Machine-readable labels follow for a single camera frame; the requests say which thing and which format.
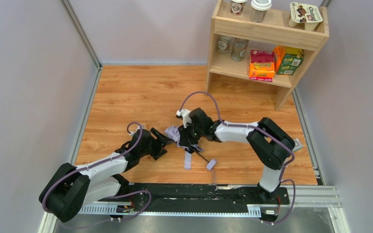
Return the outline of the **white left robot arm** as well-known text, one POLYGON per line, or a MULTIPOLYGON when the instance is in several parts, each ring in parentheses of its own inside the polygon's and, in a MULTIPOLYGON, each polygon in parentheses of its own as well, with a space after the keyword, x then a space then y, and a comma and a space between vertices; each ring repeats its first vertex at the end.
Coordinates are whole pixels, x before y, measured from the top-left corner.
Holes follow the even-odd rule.
POLYGON ((103 159, 80 166, 71 163, 59 166, 38 200, 46 212, 68 222, 90 203, 123 195, 121 189, 129 182, 122 173, 137 166, 144 156, 157 160, 167 153, 165 146, 171 143, 173 139, 155 128, 138 128, 131 140, 103 159))

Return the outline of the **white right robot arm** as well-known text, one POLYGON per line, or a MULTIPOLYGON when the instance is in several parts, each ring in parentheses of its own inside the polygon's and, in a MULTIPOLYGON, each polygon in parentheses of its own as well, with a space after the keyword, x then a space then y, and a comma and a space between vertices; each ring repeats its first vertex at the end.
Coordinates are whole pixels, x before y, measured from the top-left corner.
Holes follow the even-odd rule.
POLYGON ((269 193, 278 188, 284 162, 296 143, 272 119, 264 117, 252 123, 213 121, 201 108, 178 110, 176 116, 183 121, 178 128, 181 146, 192 146, 201 138, 249 144, 264 165, 258 185, 269 193))

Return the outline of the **lavender folding umbrella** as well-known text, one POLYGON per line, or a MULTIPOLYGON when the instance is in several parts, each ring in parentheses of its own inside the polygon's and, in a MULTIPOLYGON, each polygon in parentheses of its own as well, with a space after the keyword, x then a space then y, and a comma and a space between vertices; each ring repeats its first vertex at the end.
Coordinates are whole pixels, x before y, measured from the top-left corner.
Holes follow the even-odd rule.
POLYGON ((192 155, 193 153, 196 153, 199 157, 201 157, 207 164, 206 169, 211 171, 212 173, 212 184, 216 184, 216 174, 214 171, 214 166, 217 164, 217 161, 215 159, 207 159, 205 158, 201 152, 203 152, 203 149, 198 145, 198 143, 191 144, 188 140, 186 141, 188 143, 187 146, 181 145, 181 139, 184 139, 184 137, 181 136, 181 132, 178 129, 178 127, 170 126, 165 129, 164 133, 167 137, 172 139, 176 146, 179 148, 183 148, 185 151, 185 157, 184 157, 184 169, 185 170, 191 170, 192 165, 192 155))

